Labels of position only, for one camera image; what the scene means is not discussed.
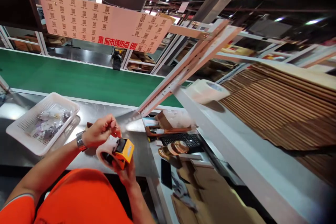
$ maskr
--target green conveyor belt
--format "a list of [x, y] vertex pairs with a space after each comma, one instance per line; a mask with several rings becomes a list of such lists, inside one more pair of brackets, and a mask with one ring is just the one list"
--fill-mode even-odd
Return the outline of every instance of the green conveyor belt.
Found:
[[[0, 75], [12, 88], [129, 106], [140, 106], [163, 80], [8, 50], [0, 50]], [[182, 107], [174, 95], [161, 105]]]

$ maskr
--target white plastic basket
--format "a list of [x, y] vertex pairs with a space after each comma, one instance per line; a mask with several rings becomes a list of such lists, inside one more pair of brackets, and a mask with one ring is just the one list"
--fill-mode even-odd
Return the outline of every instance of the white plastic basket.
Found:
[[[34, 138], [31, 137], [26, 130], [32, 125], [36, 124], [38, 121], [38, 116], [45, 110], [50, 109], [55, 104], [60, 105], [64, 109], [71, 112], [71, 116], [62, 125], [59, 131], [51, 140], [44, 140], [43, 137]], [[23, 116], [15, 120], [6, 129], [7, 134], [14, 137], [29, 150], [31, 150], [35, 155], [43, 156], [51, 148], [57, 138], [66, 129], [69, 123], [74, 119], [79, 111], [79, 105], [67, 98], [57, 94], [50, 93], [42, 101], [37, 103], [34, 107], [28, 110]]]

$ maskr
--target plastic bag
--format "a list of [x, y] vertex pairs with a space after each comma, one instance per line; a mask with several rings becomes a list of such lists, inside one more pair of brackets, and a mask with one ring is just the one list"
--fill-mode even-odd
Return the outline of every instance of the plastic bag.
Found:
[[42, 137], [44, 140], [52, 139], [70, 116], [70, 111], [55, 104], [38, 116], [38, 122], [31, 130], [30, 136], [34, 138]]
[[196, 122], [185, 110], [163, 110], [163, 114], [173, 128], [197, 128]]

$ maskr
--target wristwatch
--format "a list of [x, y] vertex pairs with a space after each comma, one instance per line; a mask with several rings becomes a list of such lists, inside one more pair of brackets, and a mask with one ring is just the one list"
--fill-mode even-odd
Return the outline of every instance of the wristwatch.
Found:
[[76, 134], [76, 139], [77, 139], [77, 146], [79, 148], [80, 151], [85, 151], [87, 150], [88, 148], [85, 146], [84, 142], [83, 142], [83, 139], [82, 139], [82, 135], [85, 131], [82, 131], [82, 132], [79, 132]]

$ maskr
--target clear tape roll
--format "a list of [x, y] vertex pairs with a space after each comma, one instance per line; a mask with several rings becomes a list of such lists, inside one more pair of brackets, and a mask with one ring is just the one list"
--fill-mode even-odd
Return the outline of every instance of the clear tape roll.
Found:
[[194, 101], [206, 104], [212, 100], [221, 100], [230, 95], [230, 92], [224, 87], [209, 80], [197, 80], [186, 89], [187, 95]]
[[105, 143], [100, 145], [96, 150], [96, 155], [100, 162], [102, 162], [106, 167], [114, 170], [113, 166], [107, 162], [107, 160], [103, 157], [103, 153], [107, 153], [112, 156], [113, 150], [117, 147], [117, 140], [119, 138], [114, 138], [110, 136]]

